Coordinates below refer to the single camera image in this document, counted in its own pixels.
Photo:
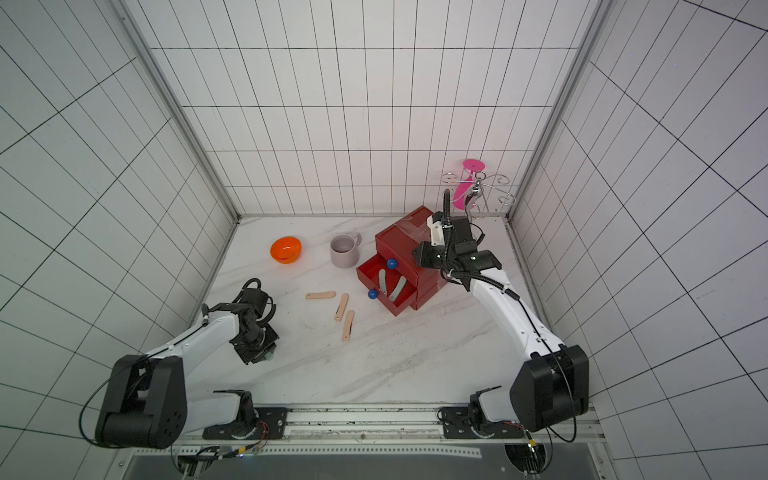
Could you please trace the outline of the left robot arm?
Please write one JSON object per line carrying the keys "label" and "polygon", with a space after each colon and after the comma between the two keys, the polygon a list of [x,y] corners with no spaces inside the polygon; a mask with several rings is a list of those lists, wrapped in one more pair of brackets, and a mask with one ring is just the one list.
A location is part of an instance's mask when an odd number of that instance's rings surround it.
{"label": "left robot arm", "polygon": [[102,448],[165,449],[183,434],[208,439],[262,440],[269,424],[245,390],[213,390],[190,397],[188,377],[219,347],[229,344],[244,364],[264,361],[278,334],[270,322],[277,306],[257,278],[234,300],[201,307],[203,319],[168,343],[142,355],[125,355],[105,383],[93,442]]}

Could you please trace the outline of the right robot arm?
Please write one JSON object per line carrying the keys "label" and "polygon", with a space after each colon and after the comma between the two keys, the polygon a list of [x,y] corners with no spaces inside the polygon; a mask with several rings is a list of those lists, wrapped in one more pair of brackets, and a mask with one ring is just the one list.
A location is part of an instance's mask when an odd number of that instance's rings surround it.
{"label": "right robot arm", "polygon": [[509,336],[516,355],[507,391],[490,387],[471,397],[475,431],[513,423],[537,432],[585,414],[590,367],[584,350],[565,345],[524,302],[498,258],[478,248],[468,218],[437,212],[426,227],[430,238],[413,251],[417,264],[471,293]]}

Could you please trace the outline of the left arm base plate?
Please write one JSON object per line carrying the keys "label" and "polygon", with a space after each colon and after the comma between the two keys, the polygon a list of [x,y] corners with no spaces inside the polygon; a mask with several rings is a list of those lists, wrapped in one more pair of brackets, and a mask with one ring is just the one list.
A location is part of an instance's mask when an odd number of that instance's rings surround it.
{"label": "left arm base plate", "polygon": [[279,440],[283,438],[289,410],[285,407],[252,407],[228,424],[207,427],[205,440]]}

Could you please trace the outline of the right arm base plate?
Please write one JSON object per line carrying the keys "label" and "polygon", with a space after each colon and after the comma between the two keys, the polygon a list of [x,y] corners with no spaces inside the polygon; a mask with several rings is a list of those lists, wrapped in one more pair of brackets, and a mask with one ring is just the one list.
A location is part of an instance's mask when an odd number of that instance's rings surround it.
{"label": "right arm base plate", "polygon": [[472,406],[445,406],[437,411],[443,436],[453,440],[523,439],[524,431],[505,421],[489,421]]}

